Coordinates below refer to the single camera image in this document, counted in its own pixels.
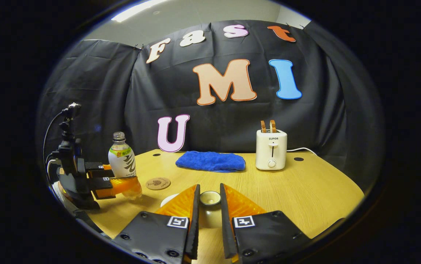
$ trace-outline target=pink letter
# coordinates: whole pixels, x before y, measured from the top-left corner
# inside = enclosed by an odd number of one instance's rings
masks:
[[[244,37],[248,35],[248,31],[244,30],[243,25],[231,25],[224,27],[224,34],[225,37],[232,38],[232,37]]]
[[[171,117],[162,117],[158,119],[158,147],[165,152],[177,152],[184,145],[184,136],[186,132],[186,122],[189,120],[189,115],[179,115],[176,117],[178,122],[178,132],[176,141],[170,143],[168,137],[168,125],[171,122]]]

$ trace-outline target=orange letter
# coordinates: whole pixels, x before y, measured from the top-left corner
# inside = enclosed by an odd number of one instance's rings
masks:
[[[237,59],[228,63],[227,70],[222,76],[213,65],[206,63],[197,65],[192,69],[199,77],[200,97],[198,105],[208,105],[215,102],[215,97],[210,95],[210,88],[214,89],[220,100],[227,100],[228,92],[233,84],[233,93],[230,96],[235,101],[249,101],[256,98],[256,93],[251,88],[248,75],[249,60]]]
[[[277,37],[280,37],[282,40],[287,40],[290,42],[296,42],[296,40],[293,37],[289,37],[287,34],[290,33],[288,30],[285,30],[279,26],[270,26],[267,27],[268,29],[274,30],[274,33],[277,35]]]
[[[150,56],[148,57],[148,60],[145,63],[150,63],[158,59],[158,57],[160,57],[160,55],[158,55],[158,52],[162,53],[163,50],[165,50],[165,44],[170,43],[170,41],[171,39],[167,38],[150,46]]]

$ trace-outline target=plastic bottle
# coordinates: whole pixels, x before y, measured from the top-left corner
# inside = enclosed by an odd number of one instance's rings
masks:
[[[114,177],[130,177],[133,181],[133,187],[122,194],[128,199],[135,200],[142,197],[142,187],[137,179],[135,169],[135,155],[129,145],[125,142],[123,132],[113,134],[113,145],[108,152],[108,160],[111,165]]]

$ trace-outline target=blue letter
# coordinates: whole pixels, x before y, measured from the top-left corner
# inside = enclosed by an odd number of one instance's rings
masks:
[[[269,65],[276,69],[277,78],[279,79],[277,97],[282,99],[300,98],[301,92],[297,89],[293,78],[293,63],[290,60],[269,60]]]

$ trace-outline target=blue towel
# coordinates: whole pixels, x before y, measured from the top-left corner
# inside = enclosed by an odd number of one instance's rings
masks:
[[[244,165],[245,161],[241,156],[217,152],[188,151],[176,161],[176,166],[180,168],[210,172],[244,171]]]

